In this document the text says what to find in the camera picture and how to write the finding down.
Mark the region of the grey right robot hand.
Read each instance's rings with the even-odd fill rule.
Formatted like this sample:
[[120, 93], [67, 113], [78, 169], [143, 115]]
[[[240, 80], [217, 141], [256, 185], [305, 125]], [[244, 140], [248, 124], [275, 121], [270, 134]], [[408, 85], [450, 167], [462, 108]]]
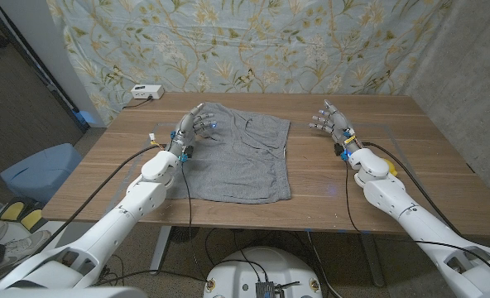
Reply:
[[338, 156], [350, 157], [363, 146], [358, 141], [353, 124], [327, 99], [319, 115], [312, 117], [309, 127], [327, 132], [336, 145]]

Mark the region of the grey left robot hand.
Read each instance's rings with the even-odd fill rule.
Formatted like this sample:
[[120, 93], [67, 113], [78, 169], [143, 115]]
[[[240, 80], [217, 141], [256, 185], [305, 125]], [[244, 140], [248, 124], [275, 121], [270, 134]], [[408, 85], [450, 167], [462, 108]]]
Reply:
[[207, 135], [217, 127], [213, 113], [204, 112], [206, 103], [200, 103], [192, 108], [175, 126], [171, 134], [171, 143], [167, 151], [180, 156], [184, 149], [195, 143], [198, 135]]

